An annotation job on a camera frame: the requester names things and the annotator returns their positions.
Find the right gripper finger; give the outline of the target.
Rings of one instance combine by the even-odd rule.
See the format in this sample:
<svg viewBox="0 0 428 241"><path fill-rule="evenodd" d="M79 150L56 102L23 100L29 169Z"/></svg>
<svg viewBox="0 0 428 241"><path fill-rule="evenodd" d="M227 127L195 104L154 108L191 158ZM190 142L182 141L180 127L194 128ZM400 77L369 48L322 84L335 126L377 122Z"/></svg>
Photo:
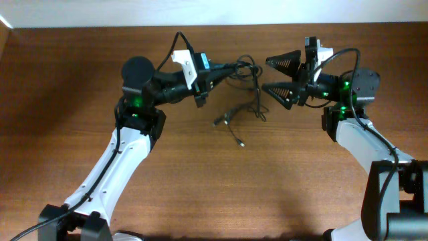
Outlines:
<svg viewBox="0 0 428 241"><path fill-rule="evenodd" d="M261 86L261 89L287 110L290 110L300 99L300 87L292 82L265 83Z"/></svg>
<svg viewBox="0 0 428 241"><path fill-rule="evenodd" d="M297 78L301 66L301 51L295 50L282 55L268 57L265 63L286 76Z"/></svg>

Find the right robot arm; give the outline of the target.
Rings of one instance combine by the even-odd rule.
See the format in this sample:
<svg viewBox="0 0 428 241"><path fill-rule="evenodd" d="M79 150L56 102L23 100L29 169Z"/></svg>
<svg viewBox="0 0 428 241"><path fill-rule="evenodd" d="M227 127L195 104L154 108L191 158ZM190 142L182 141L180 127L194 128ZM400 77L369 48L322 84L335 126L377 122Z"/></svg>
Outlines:
<svg viewBox="0 0 428 241"><path fill-rule="evenodd" d="M284 108L306 105L308 98L328 100L322 128L368 173L359 219L329 229L323 240L426 240L427 162L402 152L383 137L366 115L380 77L361 69L360 51L344 49L322 60L300 51L268 57L266 64L292 78L263 84Z"/></svg>

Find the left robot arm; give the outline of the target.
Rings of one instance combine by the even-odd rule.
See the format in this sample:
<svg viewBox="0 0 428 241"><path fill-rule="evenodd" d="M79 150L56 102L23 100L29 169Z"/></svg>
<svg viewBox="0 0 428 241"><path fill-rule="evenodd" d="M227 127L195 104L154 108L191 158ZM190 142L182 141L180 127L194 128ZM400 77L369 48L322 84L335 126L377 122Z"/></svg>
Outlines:
<svg viewBox="0 0 428 241"><path fill-rule="evenodd" d="M39 215L38 240L67 240L75 229L79 240L142 240L140 234L112 234L114 208L140 163L161 136L166 115L157 107L193 96L198 107L208 93L234 73L236 63L217 64L204 53L173 52L181 70L163 73L142 56L122 67L123 95L114 107L115 129L110 142L77 190L60 207L47 205Z"/></svg>

